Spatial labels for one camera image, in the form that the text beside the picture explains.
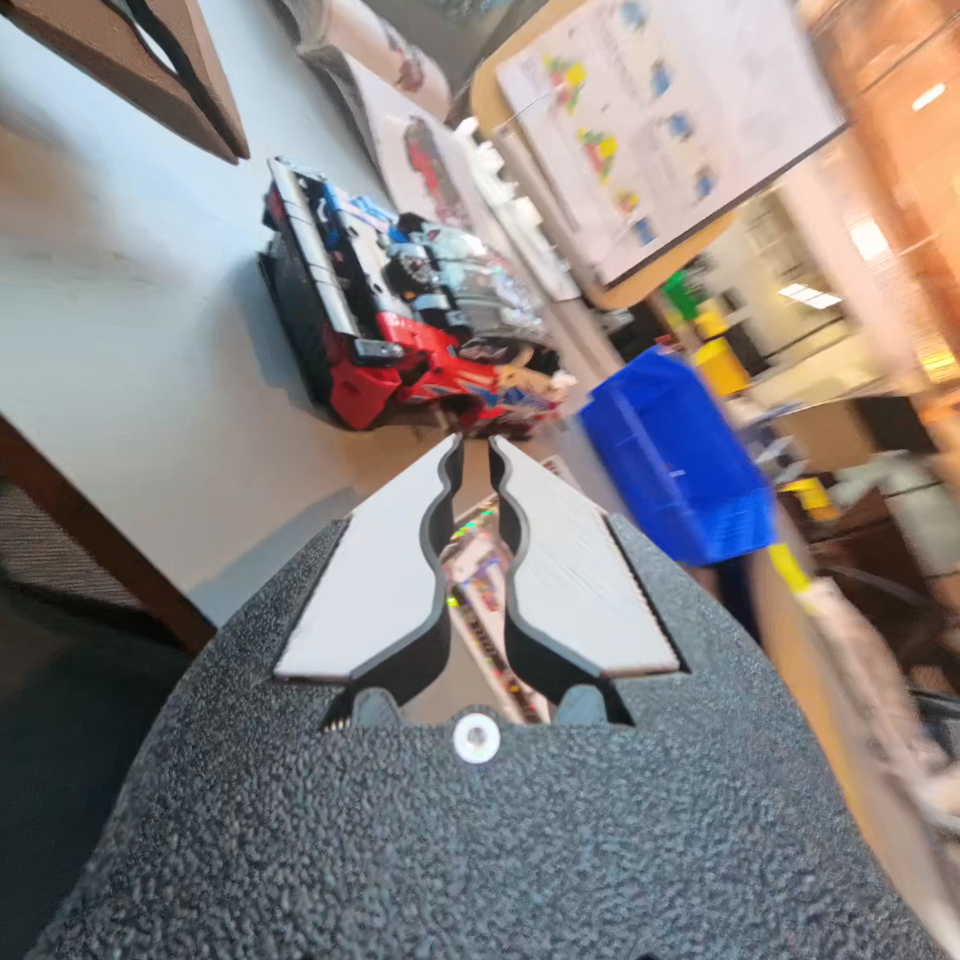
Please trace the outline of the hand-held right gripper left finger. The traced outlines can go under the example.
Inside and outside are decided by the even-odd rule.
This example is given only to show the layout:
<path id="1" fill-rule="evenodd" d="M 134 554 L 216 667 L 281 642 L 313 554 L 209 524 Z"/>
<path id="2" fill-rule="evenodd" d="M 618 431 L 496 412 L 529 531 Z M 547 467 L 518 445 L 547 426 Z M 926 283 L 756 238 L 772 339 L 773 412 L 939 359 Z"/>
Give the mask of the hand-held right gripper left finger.
<path id="1" fill-rule="evenodd" d="M 454 531 L 463 437 L 424 453 L 351 511 L 273 667 L 282 681 L 404 706 L 445 670 L 451 624 L 441 555 Z"/>

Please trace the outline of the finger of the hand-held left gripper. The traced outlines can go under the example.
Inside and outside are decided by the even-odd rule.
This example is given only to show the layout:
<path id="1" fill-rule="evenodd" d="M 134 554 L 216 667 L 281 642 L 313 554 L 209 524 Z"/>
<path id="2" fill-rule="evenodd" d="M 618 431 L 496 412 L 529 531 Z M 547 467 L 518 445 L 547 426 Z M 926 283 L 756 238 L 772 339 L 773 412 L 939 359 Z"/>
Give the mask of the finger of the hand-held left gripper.
<path id="1" fill-rule="evenodd" d="M 2 17 L 166 130 L 230 163 L 129 1 L 3 1 Z"/>
<path id="2" fill-rule="evenodd" d="M 193 105 L 222 140 L 231 161 L 250 149 L 233 91 L 196 1 L 129 1 L 134 23 L 161 49 Z"/>

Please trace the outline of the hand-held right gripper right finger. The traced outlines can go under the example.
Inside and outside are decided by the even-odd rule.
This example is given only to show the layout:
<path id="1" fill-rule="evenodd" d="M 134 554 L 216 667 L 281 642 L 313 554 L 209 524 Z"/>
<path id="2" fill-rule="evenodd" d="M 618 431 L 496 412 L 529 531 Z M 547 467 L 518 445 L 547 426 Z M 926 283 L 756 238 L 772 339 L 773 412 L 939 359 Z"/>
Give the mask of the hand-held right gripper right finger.
<path id="1" fill-rule="evenodd" d="M 580 687 L 623 707 L 619 682 L 679 674 L 609 513 L 506 438 L 488 441 L 488 462 L 511 555 L 504 641 L 517 677 L 554 707 Z"/>

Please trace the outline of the holographic sticker sheet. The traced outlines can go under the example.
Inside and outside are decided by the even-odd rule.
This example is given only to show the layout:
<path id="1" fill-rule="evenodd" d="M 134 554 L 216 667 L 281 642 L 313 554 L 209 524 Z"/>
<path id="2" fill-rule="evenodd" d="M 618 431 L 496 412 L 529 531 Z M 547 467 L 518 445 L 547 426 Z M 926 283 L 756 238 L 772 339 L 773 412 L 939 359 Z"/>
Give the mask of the holographic sticker sheet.
<path id="1" fill-rule="evenodd" d="M 516 724 L 545 726 L 551 707 L 510 665 L 506 652 L 506 575 L 513 558 L 499 534 L 499 498 L 489 492 L 454 520 L 441 554 L 455 636 L 490 688 L 498 713 Z"/>

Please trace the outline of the instruction booklet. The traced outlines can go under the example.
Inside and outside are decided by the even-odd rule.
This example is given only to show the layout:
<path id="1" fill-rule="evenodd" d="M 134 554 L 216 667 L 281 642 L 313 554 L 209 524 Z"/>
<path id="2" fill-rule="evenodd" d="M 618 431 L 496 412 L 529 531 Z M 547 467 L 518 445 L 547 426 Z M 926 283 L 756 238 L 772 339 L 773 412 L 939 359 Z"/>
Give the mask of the instruction booklet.
<path id="1" fill-rule="evenodd" d="M 512 2 L 285 2 L 296 52 L 338 91 L 399 212 L 516 254 L 454 134 L 469 80 Z"/>

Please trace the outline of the red white blue toy car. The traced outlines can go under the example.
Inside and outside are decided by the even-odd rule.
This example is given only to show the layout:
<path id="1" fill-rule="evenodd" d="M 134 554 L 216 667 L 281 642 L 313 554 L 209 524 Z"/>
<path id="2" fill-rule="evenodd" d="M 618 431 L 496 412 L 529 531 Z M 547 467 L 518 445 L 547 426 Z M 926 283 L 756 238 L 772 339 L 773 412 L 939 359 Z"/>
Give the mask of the red white blue toy car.
<path id="1" fill-rule="evenodd" d="M 399 407 L 455 432 L 528 438 L 577 380 L 534 291 L 499 249 L 267 161 L 259 266 L 304 387 L 345 428 Z"/>

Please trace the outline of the blue plastic bin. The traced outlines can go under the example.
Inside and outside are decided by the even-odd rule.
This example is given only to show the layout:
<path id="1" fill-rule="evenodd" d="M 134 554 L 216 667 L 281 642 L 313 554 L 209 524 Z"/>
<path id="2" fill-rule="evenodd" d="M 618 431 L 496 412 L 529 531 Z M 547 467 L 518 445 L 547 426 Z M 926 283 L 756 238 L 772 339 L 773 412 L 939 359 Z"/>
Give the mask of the blue plastic bin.
<path id="1" fill-rule="evenodd" d="M 677 354 L 644 351 L 579 419 L 636 526 L 673 561 L 709 567 L 779 541 L 772 487 Z"/>

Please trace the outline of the yellow paper sheet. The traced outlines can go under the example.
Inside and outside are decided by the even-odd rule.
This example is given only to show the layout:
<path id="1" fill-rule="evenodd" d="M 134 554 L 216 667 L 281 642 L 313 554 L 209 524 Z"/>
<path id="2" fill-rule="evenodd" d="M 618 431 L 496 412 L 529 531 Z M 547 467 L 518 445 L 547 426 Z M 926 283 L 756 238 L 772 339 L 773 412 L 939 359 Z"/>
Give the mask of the yellow paper sheet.
<path id="1" fill-rule="evenodd" d="M 785 542 L 770 545 L 766 548 L 766 554 L 774 571 L 791 594 L 801 596 L 810 591 L 810 576 Z"/>

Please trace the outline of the yellow storage bin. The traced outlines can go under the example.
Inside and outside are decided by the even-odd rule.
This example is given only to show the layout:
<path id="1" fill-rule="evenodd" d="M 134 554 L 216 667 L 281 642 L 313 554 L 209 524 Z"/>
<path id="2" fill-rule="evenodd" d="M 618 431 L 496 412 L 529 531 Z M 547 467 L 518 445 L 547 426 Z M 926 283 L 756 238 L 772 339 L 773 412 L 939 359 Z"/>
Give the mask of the yellow storage bin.
<path id="1" fill-rule="evenodd" d="M 702 345 L 693 361 L 714 394 L 730 398 L 748 391 L 751 378 L 731 345 L 726 319 L 713 309 L 703 309 L 694 325 Z"/>

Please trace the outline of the small green storage bin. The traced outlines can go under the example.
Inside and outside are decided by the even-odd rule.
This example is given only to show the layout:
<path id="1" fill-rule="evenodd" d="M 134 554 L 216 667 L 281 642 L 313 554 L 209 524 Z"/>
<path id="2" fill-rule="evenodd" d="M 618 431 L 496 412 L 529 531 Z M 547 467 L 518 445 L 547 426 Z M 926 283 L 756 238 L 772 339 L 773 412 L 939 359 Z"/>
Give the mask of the small green storage bin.
<path id="1" fill-rule="evenodd" d="M 661 294 L 685 322 L 693 322 L 701 313 L 701 305 L 709 298 L 695 270 L 680 269 L 661 286 Z"/>

